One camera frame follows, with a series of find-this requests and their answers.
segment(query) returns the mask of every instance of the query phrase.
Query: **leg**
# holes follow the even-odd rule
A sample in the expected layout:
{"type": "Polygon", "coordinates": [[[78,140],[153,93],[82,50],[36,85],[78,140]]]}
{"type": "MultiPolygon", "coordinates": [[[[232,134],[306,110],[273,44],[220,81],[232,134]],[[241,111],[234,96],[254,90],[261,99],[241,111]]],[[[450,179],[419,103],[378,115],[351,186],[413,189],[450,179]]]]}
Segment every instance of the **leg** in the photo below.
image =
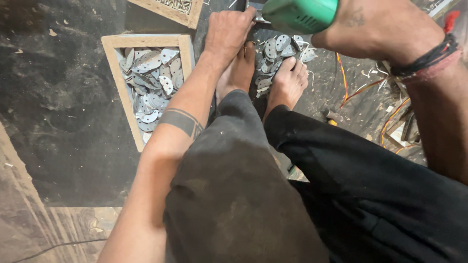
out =
{"type": "MultiPolygon", "coordinates": [[[[253,52],[241,50],[234,65],[247,60],[253,67],[253,52]]],[[[218,116],[188,150],[171,183],[165,223],[174,256],[178,262],[325,262],[327,251],[300,195],[269,151],[245,92],[253,71],[245,74],[245,68],[231,68],[229,79],[220,80],[248,81],[244,90],[219,84],[218,116]],[[227,88],[234,90],[225,95],[227,88]]]]}
{"type": "Polygon", "coordinates": [[[348,131],[292,112],[286,106],[293,107],[297,100],[292,101],[269,105],[265,131],[270,144],[310,181],[291,183],[301,193],[331,258],[466,260],[465,185],[348,131]]]}

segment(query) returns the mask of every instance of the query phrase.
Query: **hammer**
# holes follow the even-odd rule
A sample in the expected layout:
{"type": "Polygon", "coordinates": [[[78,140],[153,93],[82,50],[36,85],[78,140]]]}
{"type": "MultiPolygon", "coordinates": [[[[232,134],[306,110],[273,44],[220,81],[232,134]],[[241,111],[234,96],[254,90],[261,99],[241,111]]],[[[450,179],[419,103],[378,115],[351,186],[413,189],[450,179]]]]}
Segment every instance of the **hammer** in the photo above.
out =
{"type": "Polygon", "coordinates": [[[337,126],[338,123],[343,122],[343,117],[340,116],[338,113],[335,113],[331,110],[324,110],[323,114],[325,117],[328,119],[328,124],[331,124],[333,126],[337,126]]]}

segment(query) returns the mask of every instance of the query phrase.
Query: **wrist tattoo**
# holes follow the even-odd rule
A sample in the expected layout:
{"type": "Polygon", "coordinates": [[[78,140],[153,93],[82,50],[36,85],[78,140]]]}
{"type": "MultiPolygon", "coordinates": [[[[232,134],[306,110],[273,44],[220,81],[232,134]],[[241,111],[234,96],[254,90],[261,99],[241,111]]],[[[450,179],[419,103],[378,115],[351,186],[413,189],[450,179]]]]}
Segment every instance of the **wrist tattoo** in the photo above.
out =
{"type": "Polygon", "coordinates": [[[159,124],[167,123],[181,129],[186,133],[190,138],[195,140],[204,130],[201,123],[188,112],[176,109],[169,108],[164,110],[164,114],[159,119],[159,124]]]}
{"type": "Polygon", "coordinates": [[[346,26],[350,28],[363,26],[366,22],[362,14],[363,10],[364,8],[361,6],[356,11],[352,12],[351,18],[346,22],[346,26]]]}

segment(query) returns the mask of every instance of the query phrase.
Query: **pile of metal pieces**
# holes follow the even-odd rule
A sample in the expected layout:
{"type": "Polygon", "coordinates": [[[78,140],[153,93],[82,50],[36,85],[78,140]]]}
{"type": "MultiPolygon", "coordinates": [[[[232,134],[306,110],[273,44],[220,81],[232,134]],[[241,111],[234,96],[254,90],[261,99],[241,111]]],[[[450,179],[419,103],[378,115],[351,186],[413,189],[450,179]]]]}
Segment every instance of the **pile of metal pieces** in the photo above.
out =
{"type": "Polygon", "coordinates": [[[192,0],[156,0],[166,6],[172,7],[177,11],[184,14],[190,13],[190,7],[192,6],[192,0]]]}
{"type": "Polygon", "coordinates": [[[298,54],[298,59],[303,63],[313,60],[315,52],[309,48],[309,45],[301,36],[280,35],[277,39],[274,37],[265,41],[263,44],[264,58],[256,66],[259,75],[255,80],[256,97],[259,98],[270,91],[271,79],[275,76],[284,59],[298,54]]]}
{"type": "Polygon", "coordinates": [[[119,57],[122,76],[131,91],[133,113],[146,143],[169,100],[183,84],[180,52],[176,47],[139,47],[126,48],[123,53],[119,57]]]}

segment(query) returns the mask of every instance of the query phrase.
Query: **forearm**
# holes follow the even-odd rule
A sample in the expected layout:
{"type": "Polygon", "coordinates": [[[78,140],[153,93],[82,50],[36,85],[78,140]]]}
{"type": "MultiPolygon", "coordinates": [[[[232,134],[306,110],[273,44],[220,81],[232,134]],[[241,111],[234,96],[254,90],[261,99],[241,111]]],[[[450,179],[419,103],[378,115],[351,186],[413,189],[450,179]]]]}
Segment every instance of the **forearm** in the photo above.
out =
{"type": "Polygon", "coordinates": [[[407,84],[430,169],[468,185],[468,70],[461,63],[407,84]]]}
{"type": "MultiPolygon", "coordinates": [[[[202,54],[165,112],[181,110],[194,117],[195,125],[204,128],[222,70],[222,65],[210,54],[202,54]]],[[[157,125],[141,154],[132,189],[100,262],[163,262],[165,198],[180,159],[195,137],[195,129],[189,135],[169,123],[157,125]]]]}

